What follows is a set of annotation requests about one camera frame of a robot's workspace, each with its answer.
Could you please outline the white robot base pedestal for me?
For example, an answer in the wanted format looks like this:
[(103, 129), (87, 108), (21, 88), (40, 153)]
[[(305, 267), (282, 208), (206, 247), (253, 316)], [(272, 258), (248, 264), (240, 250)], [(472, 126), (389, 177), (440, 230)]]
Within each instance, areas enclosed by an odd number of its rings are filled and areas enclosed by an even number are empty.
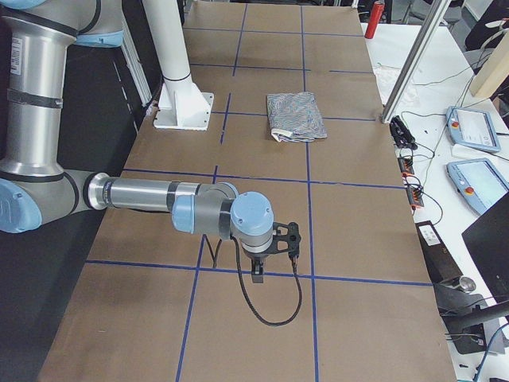
[(154, 126), (207, 130), (214, 95), (202, 92), (193, 82), (177, 2), (147, 0), (142, 4), (163, 78)]

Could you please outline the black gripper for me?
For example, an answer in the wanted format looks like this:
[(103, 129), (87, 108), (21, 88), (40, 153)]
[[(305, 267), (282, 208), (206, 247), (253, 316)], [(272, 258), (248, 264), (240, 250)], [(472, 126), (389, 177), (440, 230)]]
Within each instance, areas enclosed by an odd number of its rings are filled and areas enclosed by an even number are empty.
[(301, 235), (296, 222), (288, 224), (273, 223), (271, 240), (261, 247), (249, 247), (243, 244), (243, 251), (251, 260), (251, 280), (254, 284), (264, 282), (264, 260), (271, 255), (286, 253), (290, 259), (300, 255)]

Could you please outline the black monitor arm base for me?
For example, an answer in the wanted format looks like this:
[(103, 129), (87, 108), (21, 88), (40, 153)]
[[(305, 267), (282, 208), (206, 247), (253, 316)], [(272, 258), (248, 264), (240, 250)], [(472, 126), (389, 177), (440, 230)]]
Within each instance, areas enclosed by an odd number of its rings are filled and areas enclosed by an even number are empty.
[(481, 294), (466, 293), (440, 283), (433, 285), (437, 308), (446, 326), (446, 335), (462, 355), (481, 353), (508, 315), (508, 297), (494, 305)]

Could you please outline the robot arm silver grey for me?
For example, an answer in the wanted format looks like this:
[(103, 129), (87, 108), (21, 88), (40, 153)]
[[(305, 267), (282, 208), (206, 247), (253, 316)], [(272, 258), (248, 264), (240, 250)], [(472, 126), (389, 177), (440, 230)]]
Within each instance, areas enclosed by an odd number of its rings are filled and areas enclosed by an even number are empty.
[(1, 157), (1, 288), (37, 289), (76, 275), (100, 212), (162, 217), (198, 240), (232, 241), (262, 281), (266, 257), (299, 256), (296, 223), (277, 223), (260, 193), (214, 185), (122, 178), (134, 136), (113, 129), (117, 97), (99, 89), (101, 68), (68, 48), (122, 44), (120, 1), (4, 1), (10, 29), (5, 153)]

